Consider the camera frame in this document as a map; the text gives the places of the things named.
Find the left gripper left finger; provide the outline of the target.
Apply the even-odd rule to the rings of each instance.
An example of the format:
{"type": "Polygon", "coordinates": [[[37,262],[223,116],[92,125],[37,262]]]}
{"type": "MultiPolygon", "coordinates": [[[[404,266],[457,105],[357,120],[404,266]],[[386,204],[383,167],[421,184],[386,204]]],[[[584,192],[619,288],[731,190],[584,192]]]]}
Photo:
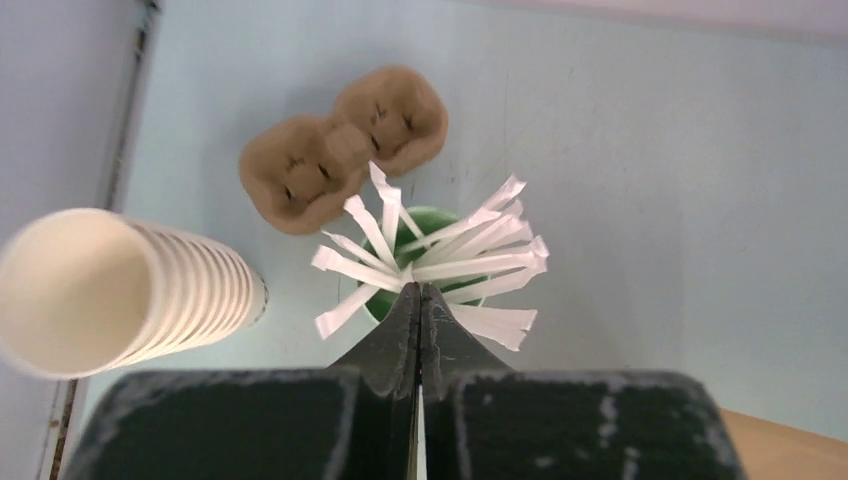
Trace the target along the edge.
{"type": "Polygon", "coordinates": [[[116,382],[69,479],[413,479],[422,292],[321,369],[165,370],[116,382]]]}

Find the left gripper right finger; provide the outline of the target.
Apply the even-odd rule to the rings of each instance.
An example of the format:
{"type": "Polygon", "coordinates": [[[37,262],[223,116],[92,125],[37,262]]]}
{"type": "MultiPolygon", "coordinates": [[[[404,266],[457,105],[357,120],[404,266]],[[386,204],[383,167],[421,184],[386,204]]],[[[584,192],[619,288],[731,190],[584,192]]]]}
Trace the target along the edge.
{"type": "Polygon", "coordinates": [[[718,407],[662,370],[517,371],[421,290],[432,479],[742,479],[718,407]]]}

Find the brown paper bag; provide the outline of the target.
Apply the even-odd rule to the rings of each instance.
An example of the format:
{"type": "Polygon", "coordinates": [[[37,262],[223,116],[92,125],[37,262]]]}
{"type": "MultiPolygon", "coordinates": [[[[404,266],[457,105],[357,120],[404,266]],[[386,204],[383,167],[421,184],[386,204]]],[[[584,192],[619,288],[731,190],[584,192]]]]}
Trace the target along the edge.
{"type": "Polygon", "coordinates": [[[847,480],[847,443],[731,410],[722,419],[751,479],[847,480]]]}

